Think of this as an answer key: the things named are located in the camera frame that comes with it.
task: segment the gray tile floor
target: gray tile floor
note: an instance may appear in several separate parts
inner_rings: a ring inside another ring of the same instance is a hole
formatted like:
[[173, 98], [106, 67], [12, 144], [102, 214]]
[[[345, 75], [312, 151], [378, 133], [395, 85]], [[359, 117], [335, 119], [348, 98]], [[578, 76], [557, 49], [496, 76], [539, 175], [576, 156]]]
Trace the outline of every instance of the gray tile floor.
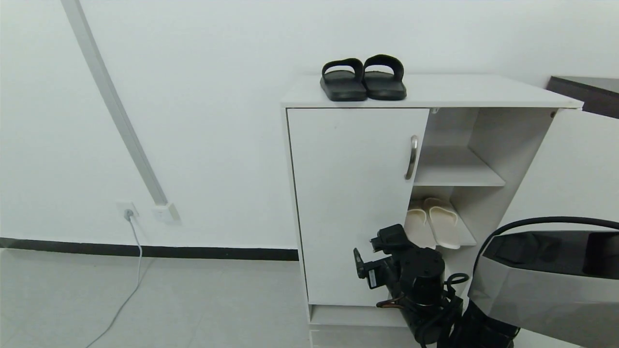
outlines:
[[[144, 280], [93, 348], [310, 346], [299, 265], [149, 259]], [[5, 348], [84, 348], [131, 293], [137, 258], [0, 251]]]

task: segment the metal handle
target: metal handle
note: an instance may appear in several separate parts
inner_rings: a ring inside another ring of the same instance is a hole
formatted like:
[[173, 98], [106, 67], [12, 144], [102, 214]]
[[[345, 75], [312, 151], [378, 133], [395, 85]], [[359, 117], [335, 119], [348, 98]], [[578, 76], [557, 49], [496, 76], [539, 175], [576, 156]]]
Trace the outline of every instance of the metal handle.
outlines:
[[410, 180], [413, 177], [413, 169], [415, 168], [415, 161], [417, 160], [417, 136], [412, 136], [410, 138], [410, 161], [409, 161], [409, 169], [406, 171], [406, 175], [404, 178], [406, 180]]

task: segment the white slipper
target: white slipper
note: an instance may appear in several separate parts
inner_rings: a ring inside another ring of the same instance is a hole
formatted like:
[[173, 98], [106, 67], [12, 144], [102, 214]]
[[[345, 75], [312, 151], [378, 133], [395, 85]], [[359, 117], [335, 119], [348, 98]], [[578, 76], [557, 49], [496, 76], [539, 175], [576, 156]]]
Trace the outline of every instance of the white slipper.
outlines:
[[459, 229], [463, 224], [459, 221], [454, 207], [438, 198], [427, 198], [423, 201], [423, 210], [428, 213], [436, 243], [443, 248], [459, 249], [461, 245]]
[[420, 248], [436, 249], [436, 240], [421, 201], [411, 203], [404, 220], [404, 232], [406, 237]]

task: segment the open cabinet door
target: open cabinet door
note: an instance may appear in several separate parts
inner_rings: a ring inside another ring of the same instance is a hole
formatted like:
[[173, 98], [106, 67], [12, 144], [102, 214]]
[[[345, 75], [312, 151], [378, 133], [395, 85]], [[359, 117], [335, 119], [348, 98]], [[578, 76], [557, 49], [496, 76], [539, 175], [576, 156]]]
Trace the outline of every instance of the open cabinet door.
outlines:
[[[619, 120], [580, 110], [560, 110], [500, 226], [554, 215], [618, 221], [618, 198]], [[560, 224], [535, 228], [595, 229]]]

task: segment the wall outlet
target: wall outlet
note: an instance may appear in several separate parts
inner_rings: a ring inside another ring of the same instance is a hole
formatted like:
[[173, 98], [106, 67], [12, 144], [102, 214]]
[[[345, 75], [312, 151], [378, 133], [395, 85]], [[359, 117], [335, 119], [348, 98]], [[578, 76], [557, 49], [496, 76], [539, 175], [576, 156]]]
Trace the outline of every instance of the wall outlet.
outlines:
[[152, 212], [155, 216], [155, 220], [159, 222], [174, 222], [180, 219], [174, 203], [168, 203], [164, 206], [155, 206]]
[[140, 216], [140, 214], [137, 213], [136, 206], [134, 206], [133, 202], [131, 201], [116, 201], [116, 208], [118, 208], [118, 212], [120, 213], [120, 216], [123, 217], [123, 219], [124, 219], [124, 211], [127, 209], [130, 209], [133, 211], [134, 217]]

